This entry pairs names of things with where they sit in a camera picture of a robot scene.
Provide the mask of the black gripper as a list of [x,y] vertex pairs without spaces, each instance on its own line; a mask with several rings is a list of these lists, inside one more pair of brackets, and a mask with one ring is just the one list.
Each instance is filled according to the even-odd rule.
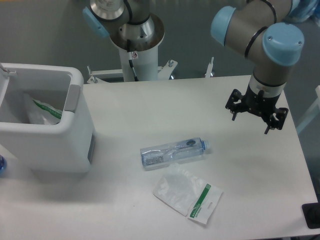
[[244,113],[248,109],[250,113],[261,117],[267,124],[264,134],[267,135],[270,130],[282,130],[289,109],[286,107],[276,108],[276,103],[280,95],[275,97],[265,97],[266,92],[259,90],[255,93],[248,85],[245,95],[237,89],[234,89],[229,96],[225,108],[232,114],[232,121],[238,113]]

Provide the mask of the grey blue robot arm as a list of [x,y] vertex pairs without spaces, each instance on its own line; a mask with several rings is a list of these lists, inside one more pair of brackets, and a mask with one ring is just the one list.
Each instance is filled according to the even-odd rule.
[[[283,21],[298,4],[249,0],[242,9],[221,8],[210,25],[217,42],[254,63],[245,94],[233,90],[225,107],[233,116],[248,112],[262,118],[267,130],[281,130],[289,112],[276,104],[305,41],[299,28]],[[162,79],[158,46],[165,28],[148,0],[92,0],[82,14],[93,32],[118,48],[126,82]]]

